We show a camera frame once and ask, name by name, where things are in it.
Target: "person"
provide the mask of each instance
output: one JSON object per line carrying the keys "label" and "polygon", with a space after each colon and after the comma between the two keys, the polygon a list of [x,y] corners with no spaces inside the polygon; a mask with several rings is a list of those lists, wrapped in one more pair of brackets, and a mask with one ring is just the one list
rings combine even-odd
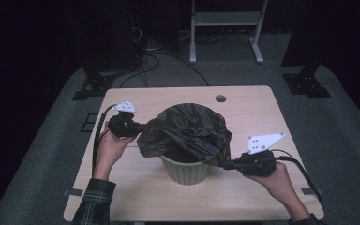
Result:
{"label": "person", "polygon": [[[136,137],[120,139],[108,131],[108,123],[100,134],[97,150],[97,163],[92,178],[89,180],[82,202],[77,209],[72,224],[109,224],[110,204],[116,184],[109,181],[113,164],[122,156],[125,148]],[[247,176],[260,183],[268,193],[284,205],[291,219],[290,225],[320,225],[310,214],[294,191],[286,165],[277,162],[276,170],[268,177]]]}

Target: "person's left hand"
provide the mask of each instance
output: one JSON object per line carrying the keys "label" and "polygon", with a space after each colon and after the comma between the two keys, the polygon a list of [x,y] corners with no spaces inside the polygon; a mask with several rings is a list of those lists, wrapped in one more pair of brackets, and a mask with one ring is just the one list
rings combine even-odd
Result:
{"label": "person's left hand", "polygon": [[133,142],[136,137],[137,136],[120,139],[109,131],[108,122],[106,122],[104,131],[100,134],[97,164],[93,178],[108,180],[113,164],[122,156],[125,148]]}

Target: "trash bag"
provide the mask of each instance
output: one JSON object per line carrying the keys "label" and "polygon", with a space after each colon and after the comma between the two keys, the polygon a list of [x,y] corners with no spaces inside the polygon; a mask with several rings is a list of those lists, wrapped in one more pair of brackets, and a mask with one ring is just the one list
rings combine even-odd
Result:
{"label": "trash bag", "polygon": [[201,161],[212,166],[231,159],[232,134],[224,117],[194,103],[171,106],[150,120],[137,144],[146,157],[165,157],[178,162]]}

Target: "wooden tabletop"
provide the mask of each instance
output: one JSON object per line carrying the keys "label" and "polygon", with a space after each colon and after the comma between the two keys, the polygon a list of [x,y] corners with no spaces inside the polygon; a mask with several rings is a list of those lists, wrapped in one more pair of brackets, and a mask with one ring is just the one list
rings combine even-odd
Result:
{"label": "wooden tabletop", "polygon": [[[218,102],[222,95],[225,102]],[[284,132],[285,137],[271,147],[289,152],[302,164],[292,134],[268,86],[210,86],[111,89],[103,100],[99,116],[113,104],[131,101],[136,107],[133,120],[147,123],[172,105],[201,104],[220,113],[232,133],[232,158],[248,150],[248,137]],[[109,120],[117,111],[110,111]],[[86,189],[92,171],[93,139],[96,126],[83,156],[73,188]],[[307,188],[303,174],[291,162],[284,162],[296,193],[310,213],[323,218],[323,209],[314,195],[304,195]],[[117,184],[111,205],[115,221],[253,221],[287,220],[285,208],[264,187],[238,171],[212,167],[200,184],[182,186],[165,172],[159,157],[143,157],[136,141],[113,166],[110,180]],[[69,196],[65,220],[72,220],[82,196]]]}

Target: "white ribbed trash can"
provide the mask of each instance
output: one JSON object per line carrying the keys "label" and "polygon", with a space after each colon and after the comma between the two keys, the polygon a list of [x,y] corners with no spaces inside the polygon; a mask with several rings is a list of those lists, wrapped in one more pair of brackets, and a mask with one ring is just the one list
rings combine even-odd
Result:
{"label": "white ribbed trash can", "polygon": [[209,174],[210,166],[202,162],[177,162],[163,155],[162,159],[167,174],[177,184],[192,186],[201,183]]}

